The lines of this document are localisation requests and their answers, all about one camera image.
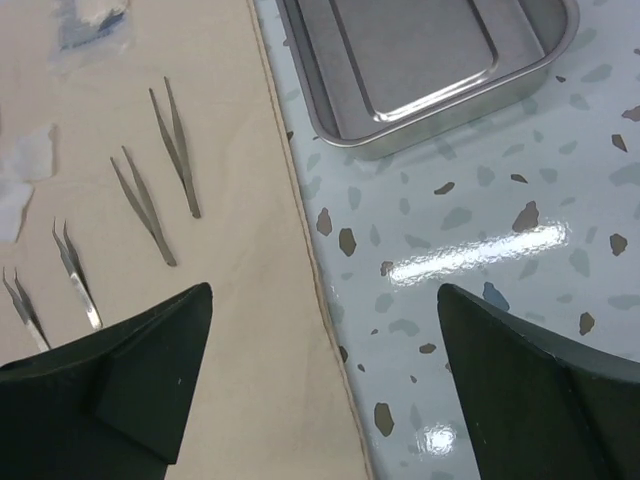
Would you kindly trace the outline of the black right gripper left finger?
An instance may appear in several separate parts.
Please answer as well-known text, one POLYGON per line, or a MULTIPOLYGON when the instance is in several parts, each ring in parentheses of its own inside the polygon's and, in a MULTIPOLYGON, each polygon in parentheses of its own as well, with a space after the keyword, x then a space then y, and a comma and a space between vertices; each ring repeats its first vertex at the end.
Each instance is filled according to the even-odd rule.
POLYGON ((162 479, 212 319, 208 283, 1 368, 4 479, 162 479))

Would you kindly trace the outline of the curved tip steel tweezers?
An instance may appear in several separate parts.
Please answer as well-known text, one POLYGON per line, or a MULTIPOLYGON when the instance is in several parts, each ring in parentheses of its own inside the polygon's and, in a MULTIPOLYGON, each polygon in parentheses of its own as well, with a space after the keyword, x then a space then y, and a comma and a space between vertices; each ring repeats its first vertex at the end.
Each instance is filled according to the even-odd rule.
POLYGON ((88 289, 79 254, 75 249, 75 246, 73 245, 73 242, 71 241, 71 238, 68 234, 67 222, 64 222, 63 224, 62 236, 58 235, 56 231, 56 223, 53 223, 52 235, 58 247, 61 261, 65 267, 73 288, 76 290, 81 299, 83 308, 91 324, 91 327, 94 330, 102 329, 103 322, 88 289))

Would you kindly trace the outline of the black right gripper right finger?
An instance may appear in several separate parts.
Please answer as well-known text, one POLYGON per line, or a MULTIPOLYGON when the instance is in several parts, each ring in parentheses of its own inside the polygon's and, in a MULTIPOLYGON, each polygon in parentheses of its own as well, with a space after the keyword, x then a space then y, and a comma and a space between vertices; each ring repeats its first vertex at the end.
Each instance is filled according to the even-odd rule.
POLYGON ((437 308, 481 478, 638 478, 638 363, 453 284, 437 308))

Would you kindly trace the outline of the white gauze pad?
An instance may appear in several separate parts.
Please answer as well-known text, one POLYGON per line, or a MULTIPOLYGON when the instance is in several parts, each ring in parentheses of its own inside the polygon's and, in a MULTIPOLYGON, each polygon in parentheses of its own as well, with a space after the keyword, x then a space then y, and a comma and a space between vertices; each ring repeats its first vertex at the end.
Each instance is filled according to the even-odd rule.
POLYGON ((1 155, 1 242, 18 239, 34 184, 54 175, 53 123, 20 137, 1 155))

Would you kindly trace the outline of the straight steel tweezers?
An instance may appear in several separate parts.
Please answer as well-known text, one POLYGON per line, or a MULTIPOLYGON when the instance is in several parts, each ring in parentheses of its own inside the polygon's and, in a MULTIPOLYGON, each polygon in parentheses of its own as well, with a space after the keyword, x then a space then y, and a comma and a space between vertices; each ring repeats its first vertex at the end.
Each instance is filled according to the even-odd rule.
POLYGON ((122 174, 116 160, 111 157, 110 162, 115 171, 118 182, 120 183, 121 189, 131 208, 154 240, 164 262, 169 267, 176 267, 178 262, 165 239, 155 205, 146 183, 136 167, 128 149, 124 145, 121 146, 121 149, 131 170, 136 192, 134 192, 133 188, 127 183, 127 180, 122 174))
POLYGON ((148 92, 154 110, 154 115, 158 123, 161 139, 183 187, 190 213, 193 218, 200 219, 202 214, 196 195, 186 134, 177 108, 170 80, 167 76, 164 76, 163 80, 169 100, 173 133, 169 133, 169 129, 160 112, 160 107, 154 90, 152 88, 149 88, 148 92))

